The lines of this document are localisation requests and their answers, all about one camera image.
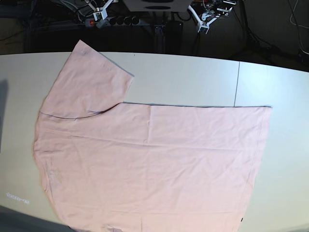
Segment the pink T-shirt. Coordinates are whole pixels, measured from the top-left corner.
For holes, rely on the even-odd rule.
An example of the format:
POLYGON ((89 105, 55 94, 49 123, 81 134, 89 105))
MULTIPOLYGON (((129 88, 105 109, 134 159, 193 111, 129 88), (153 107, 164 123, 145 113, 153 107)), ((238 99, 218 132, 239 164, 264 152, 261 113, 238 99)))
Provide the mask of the pink T-shirt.
POLYGON ((270 107, 125 103, 133 77, 79 41, 42 104, 34 158, 77 232, 236 232, 270 107))

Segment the black power strip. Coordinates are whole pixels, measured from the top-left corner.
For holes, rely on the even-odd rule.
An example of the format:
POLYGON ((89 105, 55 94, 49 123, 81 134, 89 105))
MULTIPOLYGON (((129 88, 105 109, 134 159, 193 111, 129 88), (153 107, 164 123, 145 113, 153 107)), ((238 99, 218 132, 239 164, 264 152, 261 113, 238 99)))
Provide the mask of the black power strip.
POLYGON ((137 16, 116 16, 116 17, 107 17, 96 21, 95 19, 86 19, 85 27, 86 28, 102 28, 102 27, 116 27, 116 26, 140 26, 142 21, 137 16))

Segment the black power adapter box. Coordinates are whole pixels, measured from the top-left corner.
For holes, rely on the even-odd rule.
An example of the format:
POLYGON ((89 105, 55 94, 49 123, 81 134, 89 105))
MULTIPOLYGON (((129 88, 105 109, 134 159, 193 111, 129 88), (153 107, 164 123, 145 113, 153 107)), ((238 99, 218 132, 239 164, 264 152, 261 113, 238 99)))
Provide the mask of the black power adapter box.
POLYGON ((183 33, 183 23, 181 21, 171 20, 165 26, 166 36, 182 36, 183 33))

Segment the aluminium table leg post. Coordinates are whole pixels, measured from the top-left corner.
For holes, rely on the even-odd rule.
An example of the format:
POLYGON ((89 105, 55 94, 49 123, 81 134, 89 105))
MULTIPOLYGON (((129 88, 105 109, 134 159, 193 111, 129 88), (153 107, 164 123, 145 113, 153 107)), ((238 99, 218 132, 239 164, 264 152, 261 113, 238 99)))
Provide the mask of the aluminium table leg post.
POLYGON ((154 47, 157 53, 165 53, 165 35, 162 25, 154 27, 154 47))

